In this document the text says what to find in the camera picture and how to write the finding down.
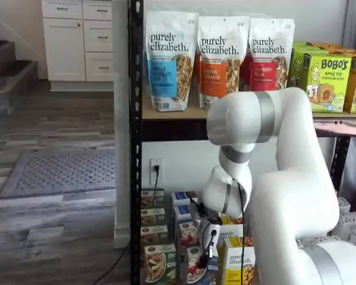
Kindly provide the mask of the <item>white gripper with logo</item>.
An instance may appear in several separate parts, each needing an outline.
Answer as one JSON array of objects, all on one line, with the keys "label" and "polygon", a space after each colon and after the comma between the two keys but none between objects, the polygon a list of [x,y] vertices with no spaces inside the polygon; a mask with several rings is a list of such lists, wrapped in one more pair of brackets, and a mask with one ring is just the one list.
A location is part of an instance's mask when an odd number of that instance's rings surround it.
[{"label": "white gripper with logo", "polygon": [[202,247],[203,252],[207,256],[201,256],[198,266],[206,267],[208,265],[209,257],[217,257],[217,243],[220,236],[220,222],[208,218],[201,218],[197,226],[198,241]]}]

